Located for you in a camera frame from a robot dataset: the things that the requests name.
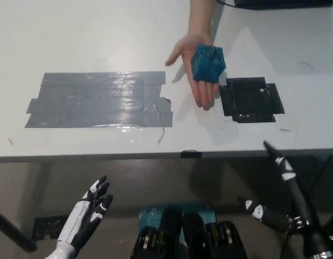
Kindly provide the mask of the person's bare hand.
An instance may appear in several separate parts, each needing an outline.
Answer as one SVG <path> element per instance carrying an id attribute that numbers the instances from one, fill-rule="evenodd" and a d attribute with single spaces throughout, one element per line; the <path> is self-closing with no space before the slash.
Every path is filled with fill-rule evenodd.
<path id="1" fill-rule="evenodd" d="M 212 45 L 209 36 L 201 34 L 187 34 L 181 38 L 172 50 L 165 62 L 166 66 L 172 65 L 178 57 L 182 58 L 185 73 L 191 87 L 191 91 L 198 107 L 208 111 L 214 105 L 214 99 L 219 92 L 219 83 L 196 81 L 193 78 L 191 58 L 195 54 L 199 44 Z"/>

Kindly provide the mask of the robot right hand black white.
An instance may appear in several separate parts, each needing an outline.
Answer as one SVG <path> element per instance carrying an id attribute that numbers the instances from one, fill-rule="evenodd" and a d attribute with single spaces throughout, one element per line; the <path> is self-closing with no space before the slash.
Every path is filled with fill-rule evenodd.
<path id="1" fill-rule="evenodd" d="M 333 240 L 321 226 L 315 207 L 297 178 L 296 170 L 287 157 L 281 155 L 268 141 L 264 141 L 263 145 L 290 191 L 293 212 L 282 215 L 243 196 L 238 196 L 239 203 L 260 223 L 281 233 L 301 235 L 305 258 L 333 258 Z"/>

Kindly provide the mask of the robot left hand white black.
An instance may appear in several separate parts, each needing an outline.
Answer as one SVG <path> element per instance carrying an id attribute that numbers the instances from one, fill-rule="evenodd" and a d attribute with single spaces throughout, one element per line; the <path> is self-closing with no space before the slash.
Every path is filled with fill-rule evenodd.
<path id="1" fill-rule="evenodd" d="M 96 180 L 75 204 L 59 237 L 77 251 L 84 247 L 101 223 L 113 196 L 107 194 L 110 182 L 104 175 Z"/>

